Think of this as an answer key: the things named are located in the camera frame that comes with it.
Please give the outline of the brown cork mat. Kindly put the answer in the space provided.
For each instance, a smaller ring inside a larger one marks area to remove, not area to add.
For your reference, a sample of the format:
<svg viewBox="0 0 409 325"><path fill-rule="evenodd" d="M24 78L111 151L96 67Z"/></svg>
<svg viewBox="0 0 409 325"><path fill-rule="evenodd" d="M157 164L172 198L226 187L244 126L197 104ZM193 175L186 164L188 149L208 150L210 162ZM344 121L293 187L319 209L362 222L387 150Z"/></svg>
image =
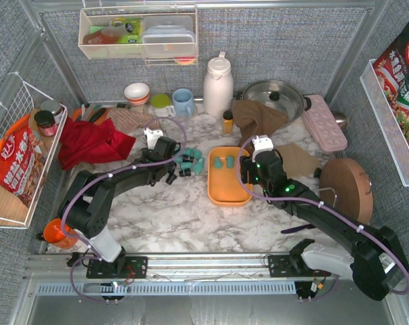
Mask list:
<svg viewBox="0 0 409 325"><path fill-rule="evenodd" d="M276 146L275 149L283 158L283 168L289 178L309 177L320 168L320 161L295 143Z"/></svg>

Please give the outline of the lone teal coffee capsule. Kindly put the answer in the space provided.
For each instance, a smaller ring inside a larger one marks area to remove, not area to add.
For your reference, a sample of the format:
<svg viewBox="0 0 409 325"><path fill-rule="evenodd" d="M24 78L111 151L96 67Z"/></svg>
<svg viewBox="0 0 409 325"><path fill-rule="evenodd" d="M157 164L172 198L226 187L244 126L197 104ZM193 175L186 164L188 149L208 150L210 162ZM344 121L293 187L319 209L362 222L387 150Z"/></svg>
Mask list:
<svg viewBox="0 0 409 325"><path fill-rule="evenodd" d="M235 158L233 156L227 156L225 158L225 162L226 162L226 167L228 169L233 169L234 168Z"/></svg>

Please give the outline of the orange plastic storage basket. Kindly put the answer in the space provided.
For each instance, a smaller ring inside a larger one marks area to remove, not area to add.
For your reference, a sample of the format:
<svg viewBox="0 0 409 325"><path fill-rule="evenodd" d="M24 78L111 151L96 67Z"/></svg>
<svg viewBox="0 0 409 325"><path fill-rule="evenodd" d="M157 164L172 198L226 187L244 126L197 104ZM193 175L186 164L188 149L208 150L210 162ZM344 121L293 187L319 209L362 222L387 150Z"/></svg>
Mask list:
<svg viewBox="0 0 409 325"><path fill-rule="evenodd" d="M207 192L211 202L217 207L243 207L252 198L240 185L235 164L233 169L226 167L225 158L233 156L236 159L239 151L240 148L236 146L220 146L209 153ZM215 157L220 157L223 163L221 169L213 167Z"/></svg>

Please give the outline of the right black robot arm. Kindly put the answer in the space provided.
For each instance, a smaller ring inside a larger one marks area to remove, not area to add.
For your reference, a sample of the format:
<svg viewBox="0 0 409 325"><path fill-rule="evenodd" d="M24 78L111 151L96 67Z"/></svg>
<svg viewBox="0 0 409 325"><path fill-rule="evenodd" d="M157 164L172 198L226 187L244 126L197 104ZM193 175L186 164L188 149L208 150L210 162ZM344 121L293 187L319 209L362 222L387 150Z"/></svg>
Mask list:
<svg viewBox="0 0 409 325"><path fill-rule="evenodd" d="M286 176L276 150L254 158L238 155L235 163L240 185L260 186L259 199L312 224L349 253L352 280L367 297L380 301L389 293L409 293L409 263L391 228L353 221L323 203L307 186Z"/></svg>

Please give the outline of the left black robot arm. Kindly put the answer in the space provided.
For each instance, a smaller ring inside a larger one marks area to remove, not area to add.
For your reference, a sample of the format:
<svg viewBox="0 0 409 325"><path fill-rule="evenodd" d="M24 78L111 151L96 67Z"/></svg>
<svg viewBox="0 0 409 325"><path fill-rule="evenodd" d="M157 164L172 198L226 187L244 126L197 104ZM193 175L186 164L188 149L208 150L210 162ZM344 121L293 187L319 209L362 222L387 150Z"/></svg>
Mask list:
<svg viewBox="0 0 409 325"><path fill-rule="evenodd" d="M163 177L167 177L168 184L173 183L173 157L180 149L179 142L162 136L152 149L143 149L141 157L126 167L105 174L78 173L58 211L61 229L73 229L75 237L90 247L98 262L119 273L125 264L126 252L108 230L112 201L133 188L154 186Z"/></svg>

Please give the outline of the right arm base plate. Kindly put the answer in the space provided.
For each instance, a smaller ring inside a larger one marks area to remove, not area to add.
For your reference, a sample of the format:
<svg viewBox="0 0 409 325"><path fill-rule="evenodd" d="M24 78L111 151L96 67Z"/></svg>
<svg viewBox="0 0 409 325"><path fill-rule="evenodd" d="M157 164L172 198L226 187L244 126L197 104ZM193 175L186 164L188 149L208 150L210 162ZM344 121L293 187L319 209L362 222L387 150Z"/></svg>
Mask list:
<svg viewBox="0 0 409 325"><path fill-rule="evenodd" d="M289 255L268 255L267 266L271 278L291 278L310 276L307 269L297 269L290 262Z"/></svg>

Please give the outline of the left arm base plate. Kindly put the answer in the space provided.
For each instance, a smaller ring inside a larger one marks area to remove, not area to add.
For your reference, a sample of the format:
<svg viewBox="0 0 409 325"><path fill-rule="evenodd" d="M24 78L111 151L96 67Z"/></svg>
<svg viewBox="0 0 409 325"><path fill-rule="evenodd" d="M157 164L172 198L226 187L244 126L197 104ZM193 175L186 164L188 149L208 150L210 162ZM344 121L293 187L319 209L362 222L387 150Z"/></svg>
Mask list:
<svg viewBox="0 0 409 325"><path fill-rule="evenodd" d="M86 278L89 279L144 279L147 274L148 258L126 256L122 265L92 259L87 266Z"/></svg>

